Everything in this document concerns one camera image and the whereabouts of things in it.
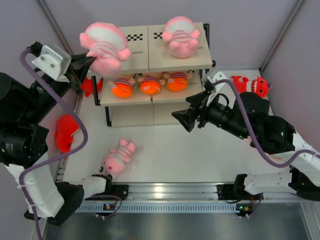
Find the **pink striped plush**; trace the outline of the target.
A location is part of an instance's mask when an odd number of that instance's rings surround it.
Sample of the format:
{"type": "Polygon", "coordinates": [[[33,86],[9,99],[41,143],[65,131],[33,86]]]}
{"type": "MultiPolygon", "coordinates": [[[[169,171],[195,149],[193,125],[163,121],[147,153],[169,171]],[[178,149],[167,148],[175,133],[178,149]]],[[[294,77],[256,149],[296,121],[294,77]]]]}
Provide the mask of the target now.
{"type": "Polygon", "coordinates": [[[132,161],[135,152],[136,145],[132,141],[122,138],[117,149],[110,149],[103,159],[99,173],[106,176],[111,175],[113,178],[118,177],[132,161]]]}
{"type": "Polygon", "coordinates": [[[103,78],[112,78],[122,69],[121,62],[131,56],[124,32],[112,23],[95,22],[79,35],[80,45],[87,57],[95,60],[90,70],[103,78]]]}

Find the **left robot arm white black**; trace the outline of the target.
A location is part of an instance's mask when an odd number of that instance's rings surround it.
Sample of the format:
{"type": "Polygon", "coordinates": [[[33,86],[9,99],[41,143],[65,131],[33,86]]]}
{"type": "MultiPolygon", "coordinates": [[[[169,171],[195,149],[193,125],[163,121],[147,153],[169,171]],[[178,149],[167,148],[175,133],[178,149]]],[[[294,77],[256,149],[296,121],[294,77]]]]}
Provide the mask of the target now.
{"type": "Polygon", "coordinates": [[[60,226],[84,200],[95,196],[107,200],[113,194],[110,175],[98,173],[76,182],[56,182],[50,164],[60,157],[48,157],[49,130],[40,125],[55,105],[71,110],[63,96],[71,88],[81,92],[80,84],[95,58],[71,56],[65,72],[67,81],[59,82],[49,76],[48,69],[39,75],[40,67],[28,64],[26,57],[31,53],[26,49],[20,55],[21,64],[35,79],[31,87],[6,73],[0,75],[0,161],[24,195],[24,217],[35,223],[47,219],[60,226]]]}

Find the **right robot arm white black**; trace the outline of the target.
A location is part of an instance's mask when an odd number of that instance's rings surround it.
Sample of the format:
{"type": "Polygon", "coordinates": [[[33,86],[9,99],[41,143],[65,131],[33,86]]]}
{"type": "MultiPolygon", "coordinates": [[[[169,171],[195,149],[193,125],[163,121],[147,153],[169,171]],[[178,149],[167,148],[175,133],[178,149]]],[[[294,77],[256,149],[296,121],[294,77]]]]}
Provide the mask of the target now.
{"type": "Polygon", "coordinates": [[[240,200],[257,199],[263,193],[290,193],[311,201],[320,200],[320,153],[307,144],[285,119],[269,115],[270,102],[251,92],[240,93],[233,107],[212,102],[205,92],[187,97],[189,108],[172,112],[172,116],[191,132],[207,123],[238,137],[251,138],[250,146],[268,158],[284,161],[285,171],[269,174],[238,174],[230,187],[240,200]]]}

